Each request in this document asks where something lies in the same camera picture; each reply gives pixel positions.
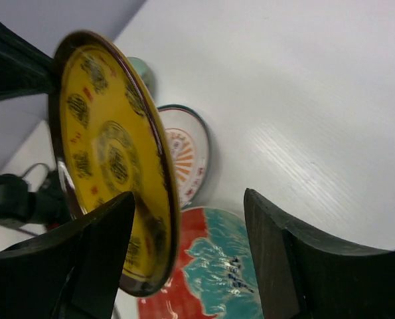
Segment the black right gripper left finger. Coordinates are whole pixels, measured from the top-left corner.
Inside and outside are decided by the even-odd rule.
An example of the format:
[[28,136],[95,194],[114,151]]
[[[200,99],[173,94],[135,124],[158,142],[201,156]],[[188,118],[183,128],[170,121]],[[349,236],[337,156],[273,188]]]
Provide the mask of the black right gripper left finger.
[[111,318],[134,210],[124,192],[0,251],[0,318]]

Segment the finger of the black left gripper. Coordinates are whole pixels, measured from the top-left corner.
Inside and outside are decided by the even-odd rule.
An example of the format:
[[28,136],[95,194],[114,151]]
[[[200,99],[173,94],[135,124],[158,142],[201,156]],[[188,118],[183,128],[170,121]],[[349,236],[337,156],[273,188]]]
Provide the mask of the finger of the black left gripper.
[[56,88],[52,59],[0,22],[0,101]]

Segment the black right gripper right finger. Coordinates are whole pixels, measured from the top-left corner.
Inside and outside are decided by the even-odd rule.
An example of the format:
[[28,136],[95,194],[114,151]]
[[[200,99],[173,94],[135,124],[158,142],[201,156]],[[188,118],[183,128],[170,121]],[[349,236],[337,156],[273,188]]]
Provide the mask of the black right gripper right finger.
[[253,189],[244,215],[265,318],[395,318],[395,251],[330,235]]

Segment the small yellow brown plate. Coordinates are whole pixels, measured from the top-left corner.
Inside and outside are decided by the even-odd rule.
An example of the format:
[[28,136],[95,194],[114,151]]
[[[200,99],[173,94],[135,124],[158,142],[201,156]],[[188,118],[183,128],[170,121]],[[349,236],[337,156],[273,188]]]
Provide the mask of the small yellow brown plate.
[[133,194],[119,286],[151,296],[174,269],[181,226],[173,159],[151,94],[125,55],[91,31],[61,41],[52,71],[57,89],[48,95],[49,127],[72,216]]

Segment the red teal floral plate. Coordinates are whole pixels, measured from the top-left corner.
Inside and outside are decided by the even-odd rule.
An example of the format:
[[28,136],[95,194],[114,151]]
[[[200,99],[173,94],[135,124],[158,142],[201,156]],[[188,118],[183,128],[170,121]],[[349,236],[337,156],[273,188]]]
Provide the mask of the red teal floral plate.
[[223,209],[186,209],[180,240],[170,279],[138,298],[139,318],[263,318],[243,219]]

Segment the light green flower plate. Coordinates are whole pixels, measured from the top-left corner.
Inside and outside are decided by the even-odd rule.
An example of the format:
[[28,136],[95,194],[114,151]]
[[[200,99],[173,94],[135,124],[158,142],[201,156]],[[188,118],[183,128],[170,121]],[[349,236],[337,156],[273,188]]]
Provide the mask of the light green flower plate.
[[145,86],[147,87],[150,95],[154,98],[155,97],[155,89],[156,89],[156,81],[154,77],[153,71],[150,69],[148,64],[137,57],[129,56],[128,61],[134,67],[135,71],[138,73],[142,81],[144,82]]

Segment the white sunburst pattern plate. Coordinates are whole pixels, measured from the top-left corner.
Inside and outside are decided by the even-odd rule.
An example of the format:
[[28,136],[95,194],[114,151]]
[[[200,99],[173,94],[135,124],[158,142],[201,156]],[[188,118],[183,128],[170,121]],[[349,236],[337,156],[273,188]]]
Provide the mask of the white sunburst pattern plate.
[[180,104],[158,107],[175,168],[180,206],[192,204],[205,184],[211,162],[210,131],[193,109]]

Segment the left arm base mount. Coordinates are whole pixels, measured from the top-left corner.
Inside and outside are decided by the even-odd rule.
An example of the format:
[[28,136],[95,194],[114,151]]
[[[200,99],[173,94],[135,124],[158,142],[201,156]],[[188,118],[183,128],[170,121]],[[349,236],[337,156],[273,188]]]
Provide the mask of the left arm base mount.
[[22,175],[0,175],[0,226],[20,230],[26,224],[42,225],[47,231],[72,220],[57,170],[46,169],[46,177],[37,191],[30,191],[26,176],[39,163]]

